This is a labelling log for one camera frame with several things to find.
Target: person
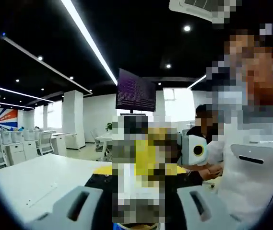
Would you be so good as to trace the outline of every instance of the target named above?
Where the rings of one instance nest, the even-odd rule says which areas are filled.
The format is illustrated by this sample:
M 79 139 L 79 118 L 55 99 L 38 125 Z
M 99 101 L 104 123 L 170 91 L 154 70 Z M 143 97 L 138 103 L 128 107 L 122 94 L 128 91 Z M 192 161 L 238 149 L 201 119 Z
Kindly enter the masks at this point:
M 217 135 L 217 123 L 214 122 L 212 111 L 209 109 L 209 105 L 201 104 L 196 108 L 196 126 L 192 127 L 187 135 L 195 135 L 205 138 L 207 144 L 212 141 L 213 135 Z M 189 178 L 193 181 L 194 185 L 202 185 L 203 181 L 208 181 L 221 176 L 223 173 L 224 163 L 219 162 L 216 165 L 212 165 L 211 169 L 204 168 L 202 170 L 193 170 L 193 167 L 184 165 L 184 168 L 190 170 Z
M 266 143 L 273 147 L 273 37 L 235 30 L 225 50 L 230 77 L 235 77 L 241 97 L 236 98 L 239 103 L 225 105 L 219 93 L 217 108 L 226 112 L 229 107 L 225 113 L 229 124 L 223 135 L 207 145 L 208 163 L 190 168 L 214 174 L 219 170 L 214 164 L 224 161 L 218 195 L 232 216 L 254 224 L 273 200 L 273 155 L 268 166 L 259 165 L 237 158 L 231 146 Z

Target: black ceiling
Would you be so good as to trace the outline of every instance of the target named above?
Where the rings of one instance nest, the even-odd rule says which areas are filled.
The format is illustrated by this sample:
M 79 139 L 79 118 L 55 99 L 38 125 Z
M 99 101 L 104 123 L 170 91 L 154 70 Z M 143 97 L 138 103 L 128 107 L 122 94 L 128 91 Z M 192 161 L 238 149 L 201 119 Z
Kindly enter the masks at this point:
M 72 2 L 116 78 L 122 68 L 141 77 L 158 77 L 162 82 L 158 89 L 187 87 L 193 79 L 202 77 L 221 53 L 222 40 L 212 23 L 171 11 L 169 0 Z M 183 31 L 187 24 L 192 28 L 188 33 Z M 93 90 L 93 95 L 116 92 L 116 86 L 61 1 L 2 1 L 0 36 L 2 32 L 33 55 L 42 55 L 44 62 L 64 75 L 73 76 L 78 84 Z M 166 63 L 172 68 L 166 69 Z M 163 77 L 192 81 L 164 81 Z M 57 93 L 49 97 L 53 101 L 70 90 L 87 94 L 1 38 L 0 87 L 36 97 Z M 11 104 L 34 107 L 35 103 L 47 103 L 4 91 L 0 95 L 1 102 Z

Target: wall mural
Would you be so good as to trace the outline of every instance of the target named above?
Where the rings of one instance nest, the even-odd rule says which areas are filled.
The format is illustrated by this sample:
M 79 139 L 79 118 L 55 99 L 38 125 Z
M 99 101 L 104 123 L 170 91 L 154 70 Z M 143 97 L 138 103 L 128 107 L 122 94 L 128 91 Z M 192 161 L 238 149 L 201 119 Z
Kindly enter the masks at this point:
M 10 130 L 17 128 L 18 110 L 15 109 L 2 109 L 0 112 L 0 128 Z

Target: white shirt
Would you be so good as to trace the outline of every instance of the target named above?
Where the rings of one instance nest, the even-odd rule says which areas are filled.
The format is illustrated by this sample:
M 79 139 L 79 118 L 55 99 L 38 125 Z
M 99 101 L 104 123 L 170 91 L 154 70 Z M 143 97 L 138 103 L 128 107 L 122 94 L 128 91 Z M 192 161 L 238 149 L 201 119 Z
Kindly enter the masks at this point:
M 254 222 L 259 220 L 273 195 L 273 164 L 263 167 L 240 160 L 230 146 L 273 140 L 273 124 L 238 123 L 238 118 L 232 117 L 231 123 L 225 124 L 224 135 L 208 144 L 208 163 L 216 164 L 224 160 L 218 195 L 230 214 L 242 221 Z

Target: computer screen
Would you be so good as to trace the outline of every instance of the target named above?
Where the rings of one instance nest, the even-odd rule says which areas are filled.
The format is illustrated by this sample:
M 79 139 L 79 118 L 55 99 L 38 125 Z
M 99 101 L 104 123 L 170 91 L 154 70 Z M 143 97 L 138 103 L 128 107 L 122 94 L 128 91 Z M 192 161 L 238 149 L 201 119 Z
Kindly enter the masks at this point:
M 116 109 L 154 112 L 155 84 L 124 69 L 120 69 Z

